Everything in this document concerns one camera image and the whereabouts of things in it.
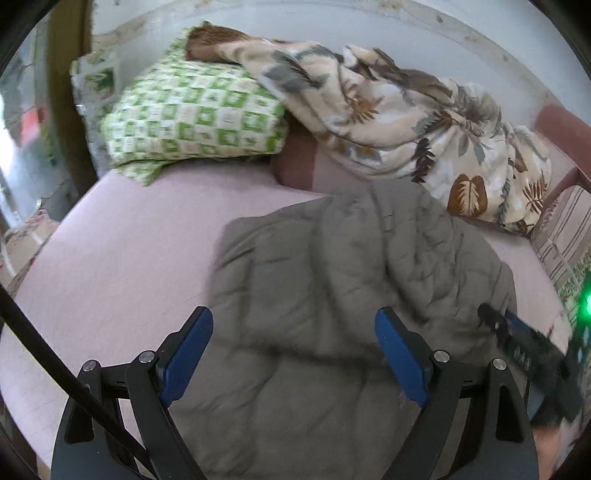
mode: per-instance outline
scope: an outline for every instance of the green checkered pillow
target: green checkered pillow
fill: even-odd
[[[185,61],[186,35],[140,75],[102,125],[113,166],[150,184],[187,158],[281,151],[283,105],[241,66]]]

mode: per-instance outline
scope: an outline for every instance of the screw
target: screw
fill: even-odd
[[[495,367],[497,370],[504,370],[505,368],[507,368],[507,364],[502,358],[495,358],[492,361],[492,366]]]
[[[87,360],[82,365],[82,370],[85,372],[92,372],[96,368],[96,360]]]
[[[156,354],[152,350],[146,350],[145,352],[140,353],[139,361],[142,364],[149,364],[155,357]]]
[[[433,356],[435,357],[435,360],[437,360],[438,362],[440,362],[442,364],[446,364],[449,362],[449,353],[447,353],[443,350],[438,350],[437,352],[435,352],[433,354]]]

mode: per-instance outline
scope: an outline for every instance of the mattress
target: mattress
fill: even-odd
[[[157,348],[204,303],[216,240],[230,220],[320,196],[277,185],[260,164],[187,161],[150,187],[110,172],[60,225],[17,303],[75,374],[90,358],[129,362]],[[513,269],[519,315],[547,331],[560,318],[560,302],[528,240],[483,233]],[[566,345],[568,333],[565,342],[560,332],[557,343]],[[0,391],[25,438],[51,465],[67,397],[8,329],[0,338]],[[177,423],[191,413],[174,404],[170,411]],[[139,439],[128,401],[122,412]]]

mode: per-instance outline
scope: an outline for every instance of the striped fabric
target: striped fabric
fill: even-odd
[[[572,323],[591,268],[591,193],[578,185],[561,193],[541,215],[531,243]]]

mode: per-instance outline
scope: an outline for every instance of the white wall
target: white wall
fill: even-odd
[[[94,20],[97,44],[127,44],[122,57],[131,77],[182,27],[209,20],[336,50],[379,46],[403,67],[481,83],[514,123],[532,123],[545,86],[591,124],[591,81],[528,0],[96,0]]]

